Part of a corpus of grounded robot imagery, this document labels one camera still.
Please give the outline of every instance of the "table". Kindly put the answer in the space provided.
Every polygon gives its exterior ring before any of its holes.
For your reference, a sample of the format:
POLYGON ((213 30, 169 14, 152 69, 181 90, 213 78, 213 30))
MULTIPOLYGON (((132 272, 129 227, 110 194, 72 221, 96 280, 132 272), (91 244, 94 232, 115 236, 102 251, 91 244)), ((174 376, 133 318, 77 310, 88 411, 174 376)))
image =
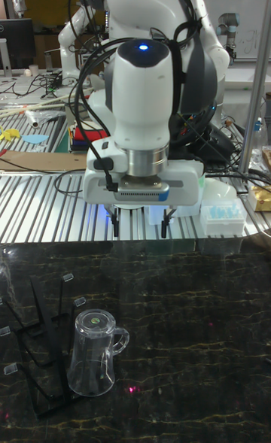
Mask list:
MULTIPOLYGON (((22 91, 26 91, 29 77, 20 77, 22 91)), ((53 152, 61 141, 65 123, 47 124, 35 132, 49 135, 44 152, 53 152)), ((4 129, 15 126, 21 133, 33 133, 26 122, 25 115, 5 119, 4 129)), ((11 143, 0 142, 2 149, 36 150, 35 146, 14 140, 11 143)), ((65 195, 57 193, 53 183, 58 174, 47 175, 30 172, 27 174, 0 173, 0 242, 50 242, 50 241, 111 241, 114 237, 111 222, 103 205, 87 204, 81 193, 65 195)), ((62 178, 63 191, 80 191, 84 174, 67 174, 62 178)), ((234 185, 236 180, 229 181, 234 185)), ((271 228, 271 214, 255 213, 242 198, 248 213, 243 235, 265 231, 271 228)), ((149 223, 148 210, 140 208, 130 211, 119 209, 121 240, 159 240, 160 224, 149 223)), ((192 217, 175 217, 167 231, 168 239, 204 238, 199 215, 192 217)))
MULTIPOLYGON (((3 244, 0 293, 23 322, 35 320, 29 276, 55 315, 59 278, 72 272, 63 310, 86 296, 130 342, 114 358, 109 393, 38 422, 23 374, 3 374, 19 358, 15 337, 0 338, 1 441, 269 443, 270 250, 265 235, 3 244)), ((3 327, 12 318, 0 308, 3 327)))
MULTIPOLYGON (((0 77, 0 109, 3 108, 17 108, 24 105, 35 105, 41 102, 47 102, 49 106, 54 103, 54 98, 44 97, 46 94, 45 71, 41 71, 41 76, 24 77, 17 75, 14 77, 0 77), (15 93, 8 90, 15 83, 15 93)), ((55 122, 45 123, 40 128, 33 129, 27 122, 26 115, 21 114, 10 115, 6 118, 0 118, 0 125, 4 130, 17 129, 21 135, 42 134, 47 135, 48 139, 42 144, 30 144, 24 142, 22 138, 14 138, 11 142, 3 140, 0 142, 0 151, 3 149, 19 150, 19 151, 41 151, 54 152, 61 142, 64 134, 67 132, 67 123, 65 118, 65 111, 63 108, 46 108, 45 110, 62 110, 63 117, 60 117, 55 122)))

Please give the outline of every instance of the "black metal stand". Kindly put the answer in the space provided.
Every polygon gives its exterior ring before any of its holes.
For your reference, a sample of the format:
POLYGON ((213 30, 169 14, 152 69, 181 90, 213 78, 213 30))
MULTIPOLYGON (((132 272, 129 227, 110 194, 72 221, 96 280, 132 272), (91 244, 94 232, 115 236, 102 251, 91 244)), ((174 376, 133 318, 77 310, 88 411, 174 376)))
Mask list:
POLYGON ((114 237, 118 238, 119 236, 119 230, 120 230, 120 221, 117 218, 117 208, 113 206, 113 204, 105 204, 104 205, 105 210, 108 212, 108 216, 111 219, 111 222, 114 227, 114 237))
POLYGON ((172 218, 172 215, 175 213, 176 209, 174 208, 169 208, 169 209, 164 209, 164 213, 163 213, 163 219, 162 219, 162 223, 161 223, 161 238, 165 239, 166 238, 166 229, 167 226, 169 225, 169 221, 172 218))
POLYGON ((74 318, 75 318, 75 309, 79 306, 85 304, 85 298, 76 299, 72 305, 71 315, 69 313, 61 313, 62 308, 62 291, 63 291, 63 283, 66 281, 70 281, 73 279, 73 275, 63 276, 60 283, 60 294, 59 294, 59 307, 58 307, 58 315, 51 317, 47 310, 47 306, 45 304, 44 297, 42 295, 41 286, 38 282, 36 276, 32 276, 30 278, 32 291, 35 299, 35 306, 38 314, 38 323, 34 323, 28 326, 23 325, 20 318, 17 316, 14 309, 5 299, 1 299, 1 303, 5 303, 8 309, 11 311, 15 319, 20 325, 20 329, 15 330, 13 328, 9 328, 6 326, 2 330, 0 330, 0 336, 8 335, 11 331, 14 332, 17 337, 21 357, 23 363, 27 362, 26 354, 31 357, 36 366, 43 371, 49 367, 53 367, 54 375, 57 376, 58 384, 60 388, 60 392, 58 395, 48 394, 41 385, 36 381, 36 379, 31 375, 30 371, 20 363, 12 363, 9 366, 5 367, 5 374, 9 375, 18 370, 23 371, 26 376, 26 380, 29 386, 29 393, 32 401, 32 407, 35 412, 35 416, 37 419, 41 419, 43 417, 49 417, 54 414, 61 408, 74 404, 79 399, 82 399, 82 396, 76 395, 69 388, 67 374, 65 370, 65 360, 64 358, 69 355, 71 346, 72 346, 72 335, 74 329, 74 318), (60 327, 61 320, 68 320, 67 325, 67 333, 69 334, 68 338, 68 351, 62 352, 61 344, 59 342, 59 337, 57 335, 57 330, 60 327), (23 335, 27 335, 29 338, 37 339, 43 338, 46 341, 46 346, 49 353, 49 360, 45 363, 40 363, 34 357, 33 353, 30 351, 28 345, 25 343, 23 339, 23 335), (36 392, 34 389, 38 390, 38 392, 47 400, 49 403, 49 408, 46 410, 41 410, 40 405, 37 403, 36 392))

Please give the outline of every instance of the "marble surface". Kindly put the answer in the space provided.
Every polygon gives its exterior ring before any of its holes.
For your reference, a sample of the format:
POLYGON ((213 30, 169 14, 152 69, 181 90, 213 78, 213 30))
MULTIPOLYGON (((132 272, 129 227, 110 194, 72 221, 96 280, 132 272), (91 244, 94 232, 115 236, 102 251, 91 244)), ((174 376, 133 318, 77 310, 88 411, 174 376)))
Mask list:
MULTIPOLYGON (((111 312, 130 342, 109 393, 35 419, 15 335, 0 338, 0 441, 270 443, 271 239, 12 244, 0 247, 0 295, 36 319, 29 276, 52 315, 79 296, 111 312)), ((14 321, 0 306, 0 327, 14 321)), ((47 354, 40 344, 38 358, 47 354)), ((35 371, 50 390, 44 370, 35 371)))

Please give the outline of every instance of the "yellow object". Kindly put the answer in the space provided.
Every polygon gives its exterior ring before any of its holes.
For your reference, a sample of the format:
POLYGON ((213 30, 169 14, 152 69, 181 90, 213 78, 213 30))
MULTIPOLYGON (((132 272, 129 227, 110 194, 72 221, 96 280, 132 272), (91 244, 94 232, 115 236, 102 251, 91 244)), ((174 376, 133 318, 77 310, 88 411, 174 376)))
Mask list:
POLYGON ((11 141, 12 137, 20 138, 20 133, 17 129, 4 130, 2 126, 0 126, 0 129, 1 129, 0 141, 2 141, 3 139, 5 139, 6 141, 11 141))
POLYGON ((70 141, 72 142, 72 132, 69 127, 68 127, 68 133, 69 133, 70 141))
POLYGON ((271 211, 271 186, 252 187, 248 192, 248 201, 253 211, 271 211))

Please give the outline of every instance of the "clear glass cup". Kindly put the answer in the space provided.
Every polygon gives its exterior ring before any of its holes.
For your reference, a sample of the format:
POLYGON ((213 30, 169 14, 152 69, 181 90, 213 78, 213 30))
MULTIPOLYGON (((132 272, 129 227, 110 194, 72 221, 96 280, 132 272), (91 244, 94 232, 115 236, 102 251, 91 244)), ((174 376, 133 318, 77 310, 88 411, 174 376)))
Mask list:
POLYGON ((114 384, 113 356, 129 343, 129 333, 116 327, 107 311, 90 309, 75 319, 75 343, 68 371, 70 388, 82 396, 99 396, 114 384), (115 335, 120 339, 114 344, 115 335))

